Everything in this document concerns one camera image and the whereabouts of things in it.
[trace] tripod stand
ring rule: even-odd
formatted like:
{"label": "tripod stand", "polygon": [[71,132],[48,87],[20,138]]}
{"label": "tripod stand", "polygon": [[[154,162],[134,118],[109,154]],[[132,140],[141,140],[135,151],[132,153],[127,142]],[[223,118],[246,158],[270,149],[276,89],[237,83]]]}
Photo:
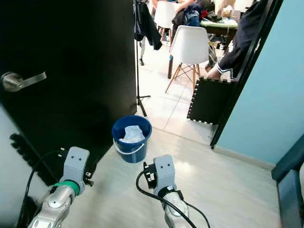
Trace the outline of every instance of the tripod stand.
{"label": "tripod stand", "polygon": [[[143,4],[142,2],[139,2],[139,0],[134,0],[134,8],[135,8],[135,33],[137,34],[138,33],[138,27],[137,27],[137,19],[139,18],[139,21],[140,21],[140,17],[138,15],[138,4]],[[143,116],[147,116],[147,113],[144,109],[144,106],[143,106],[143,103],[141,101],[141,98],[145,98],[145,97],[151,97],[150,95],[147,95],[147,96],[140,96],[140,93],[139,93],[139,70],[138,70],[138,41],[136,41],[136,74],[137,74],[137,105],[139,105],[142,109],[142,113],[143,113]]]}

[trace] door handle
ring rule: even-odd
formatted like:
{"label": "door handle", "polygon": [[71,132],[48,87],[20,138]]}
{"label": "door handle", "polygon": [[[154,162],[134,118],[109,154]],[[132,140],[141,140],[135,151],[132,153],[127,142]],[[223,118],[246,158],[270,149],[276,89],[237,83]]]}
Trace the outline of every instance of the door handle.
{"label": "door handle", "polygon": [[3,84],[3,88],[5,91],[17,92],[25,87],[40,82],[46,78],[47,78],[46,72],[43,72],[39,75],[35,75],[25,80],[23,80],[22,76],[16,73],[7,72],[1,76],[1,82]]}

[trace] white chair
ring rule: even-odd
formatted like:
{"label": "white chair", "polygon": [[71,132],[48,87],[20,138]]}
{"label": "white chair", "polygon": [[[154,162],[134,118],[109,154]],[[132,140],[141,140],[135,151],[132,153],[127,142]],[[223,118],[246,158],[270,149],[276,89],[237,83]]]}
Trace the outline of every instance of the white chair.
{"label": "white chair", "polygon": [[159,32],[161,34],[161,40],[165,35],[165,29],[169,29],[169,42],[171,44],[171,24],[175,17],[174,6],[168,1],[157,2],[157,9],[155,12],[154,22],[160,27]]}
{"label": "white chair", "polygon": [[[165,93],[168,91],[174,79],[183,74],[187,75],[187,72],[191,70],[192,80],[188,75],[187,77],[192,82],[194,89],[196,84],[196,74],[198,74],[200,77],[199,64],[207,61],[209,58],[207,31],[201,27],[191,27],[184,25],[179,26],[172,43],[171,55],[174,57],[174,60],[180,62],[180,64],[177,67],[174,76],[171,78]],[[183,63],[187,64],[188,66],[181,68]],[[190,67],[190,70],[185,72],[184,69],[188,67]]]}

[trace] black cable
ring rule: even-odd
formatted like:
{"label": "black cable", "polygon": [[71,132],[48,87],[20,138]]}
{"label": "black cable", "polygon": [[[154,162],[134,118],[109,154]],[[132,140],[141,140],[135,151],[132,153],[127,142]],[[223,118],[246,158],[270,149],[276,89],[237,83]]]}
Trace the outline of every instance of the black cable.
{"label": "black cable", "polygon": [[206,223],[207,223],[208,228],[210,228],[210,224],[209,224],[209,221],[208,221],[206,215],[205,215],[202,211],[200,211],[198,208],[196,208],[195,206],[193,206],[193,205],[187,203],[186,201],[184,201],[184,202],[185,202],[185,204],[187,204],[189,207],[192,207],[193,209],[197,210],[197,211],[204,217],[204,219],[206,220]]}
{"label": "black cable", "polygon": [[138,191],[140,191],[142,194],[144,194],[144,195],[146,195],[146,196],[149,196],[149,197],[152,197],[152,198],[154,198],[154,199],[157,199],[157,200],[159,200],[159,201],[161,201],[161,202],[167,204],[168,206],[172,207],[174,210],[176,210],[176,211],[177,211],[177,212],[178,212],[178,213],[179,213],[179,214],[180,214],[180,215],[181,215],[181,216],[190,224],[190,226],[191,226],[192,228],[196,228],[196,226],[192,223],[192,221],[191,221],[184,213],[182,213],[181,210],[179,210],[176,206],[174,206],[172,203],[170,203],[169,201],[163,199],[162,197],[153,195],[153,194],[151,194],[151,193],[149,193],[149,192],[147,192],[147,191],[145,191],[145,190],[143,190],[143,189],[141,189],[141,188],[139,187],[138,182],[139,182],[140,177],[141,177],[143,174],[144,174],[144,171],[141,171],[141,172],[138,174],[137,178],[136,178],[136,187],[137,187]]}
{"label": "black cable", "polygon": [[28,193],[29,193],[29,186],[30,186],[30,183],[32,181],[32,178],[34,176],[34,173],[36,171],[36,168],[40,165],[40,163],[43,162],[43,160],[45,160],[49,155],[51,154],[54,154],[54,153],[59,153],[60,151],[59,150],[56,150],[56,151],[51,151],[51,152],[48,152],[46,153],[45,155],[43,155],[39,161],[36,163],[36,165],[33,167],[33,170],[28,178],[28,183],[27,183],[27,186],[26,186],[26,189],[25,189],[25,193],[24,193],[24,198],[23,198],[23,201],[22,201],[22,205],[21,205],[21,209],[20,209],[20,213],[19,213],[19,217],[18,217],[18,222],[17,222],[17,226],[16,228],[20,228],[21,227],[21,224],[22,224],[22,220],[23,220],[23,217],[24,217],[24,210],[26,208],[26,203],[27,203],[27,198],[28,198]]}

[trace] white floor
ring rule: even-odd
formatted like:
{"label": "white floor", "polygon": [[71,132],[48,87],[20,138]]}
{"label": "white floor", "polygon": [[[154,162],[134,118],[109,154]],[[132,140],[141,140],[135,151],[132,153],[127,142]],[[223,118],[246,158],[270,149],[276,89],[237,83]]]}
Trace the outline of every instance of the white floor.
{"label": "white floor", "polygon": [[[155,51],[146,42],[143,61],[145,65],[139,65],[140,95],[151,95],[151,98],[144,98],[142,102],[152,126],[195,142],[210,144],[216,126],[187,119],[192,99],[192,82],[187,76],[178,77],[165,93],[169,83],[167,78],[168,46],[163,45],[160,50]],[[200,64],[201,76],[207,74],[205,64]],[[173,62],[172,74],[177,66],[178,62]],[[143,116],[140,107],[137,114]]]}
{"label": "white floor", "polygon": [[[153,128],[145,161],[170,154],[185,200],[201,209],[212,228],[279,228],[276,183],[270,171],[214,153],[207,145]],[[137,191],[143,163],[126,163],[112,147],[98,163],[95,184],[71,206],[66,228],[167,228],[160,202]],[[145,190],[144,178],[140,185]],[[197,228],[204,219],[190,209]]]}

